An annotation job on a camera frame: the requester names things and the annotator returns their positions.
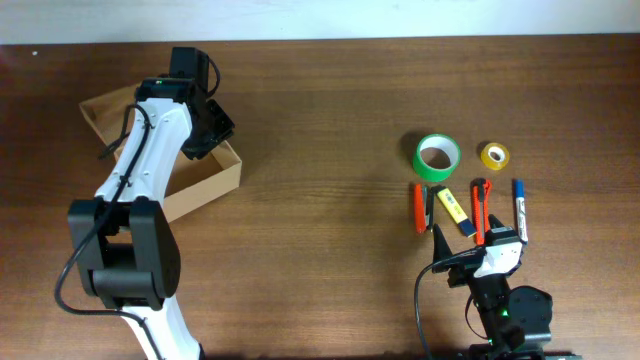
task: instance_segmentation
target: marker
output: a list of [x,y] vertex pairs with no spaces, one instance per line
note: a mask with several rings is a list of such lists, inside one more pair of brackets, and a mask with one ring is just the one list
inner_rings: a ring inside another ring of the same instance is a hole
[[489,194],[493,185],[483,178],[473,180],[471,191],[473,197],[473,220],[476,225],[476,245],[484,245],[484,235],[489,225]]
[[516,212],[518,219],[518,235],[525,244],[529,243],[527,237],[527,219],[526,212],[524,210],[524,182],[522,180],[514,180],[513,189],[516,197]]
[[422,234],[427,230],[425,186],[416,184],[413,190],[413,211],[416,220],[416,232]]
[[436,194],[431,191],[431,195],[429,195],[429,223],[427,224],[427,229],[433,232],[433,216],[434,214],[434,205],[435,205]]
[[442,205],[444,205],[449,212],[449,215],[451,215],[456,224],[458,224],[458,228],[460,228],[460,231],[462,231],[466,237],[471,237],[476,234],[476,228],[473,226],[467,217],[467,214],[464,213],[464,210],[462,210],[462,207],[458,204],[449,189],[445,186],[439,185],[432,187],[431,191],[438,196]]

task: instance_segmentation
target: white wall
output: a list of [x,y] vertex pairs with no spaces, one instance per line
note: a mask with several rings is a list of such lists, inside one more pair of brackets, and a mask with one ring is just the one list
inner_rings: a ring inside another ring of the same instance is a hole
[[640,0],[0,0],[3,44],[609,32]]

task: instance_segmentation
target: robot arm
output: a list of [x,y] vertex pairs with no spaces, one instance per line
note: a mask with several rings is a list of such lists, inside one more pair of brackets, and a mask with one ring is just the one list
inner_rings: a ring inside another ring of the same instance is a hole
[[[176,103],[172,99],[150,98],[138,105],[148,114],[151,129],[142,154],[129,177],[130,186],[125,187],[118,202],[130,203],[144,196],[162,204],[173,164],[182,144],[191,133],[191,115],[185,103]],[[140,110],[135,111],[127,144],[115,168],[96,191],[96,197],[113,199],[120,184],[120,176],[125,173],[142,141],[144,118]]]
[[[491,229],[486,242],[459,255],[452,255],[449,245],[436,225],[434,227],[434,273],[449,272],[449,287],[467,285],[480,315],[488,344],[472,345],[469,360],[579,360],[568,354],[549,356],[543,347],[551,341],[551,295],[530,286],[511,289],[507,278],[520,267],[524,243],[511,227],[489,215]],[[431,358],[425,346],[428,358]]]
[[[133,127],[115,168],[94,199],[74,201],[68,213],[82,286],[113,311],[64,304],[67,267],[56,301],[74,314],[121,315],[149,359],[204,359],[175,297],[180,252],[162,204],[178,152],[200,159],[233,133],[233,122],[209,99],[219,82],[213,64],[218,81],[207,91],[209,63],[195,48],[173,49],[169,75],[136,90]],[[131,232],[130,244],[109,242],[120,231]]]

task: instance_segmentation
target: green tape roll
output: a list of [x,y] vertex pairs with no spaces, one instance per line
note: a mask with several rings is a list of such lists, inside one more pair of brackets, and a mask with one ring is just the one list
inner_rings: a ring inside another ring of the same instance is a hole
[[[427,148],[436,148],[442,150],[449,157],[449,167],[446,169],[437,169],[427,165],[420,153]],[[420,141],[416,153],[413,155],[413,169],[421,178],[430,182],[440,182],[451,175],[460,163],[460,147],[452,138],[433,134],[425,137]]]

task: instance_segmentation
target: tape roll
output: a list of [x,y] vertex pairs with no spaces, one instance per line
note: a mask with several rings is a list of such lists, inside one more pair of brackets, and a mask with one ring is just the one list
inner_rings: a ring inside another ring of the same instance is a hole
[[[428,148],[434,148],[444,152],[449,158],[449,167],[439,169],[427,165],[422,159],[422,151]],[[420,177],[431,182],[440,182],[448,178],[459,163],[460,147],[452,138],[440,134],[429,135],[422,139],[413,156],[413,169]]]
[[509,150],[501,144],[489,143],[480,154],[482,162],[491,170],[500,170],[509,163]]

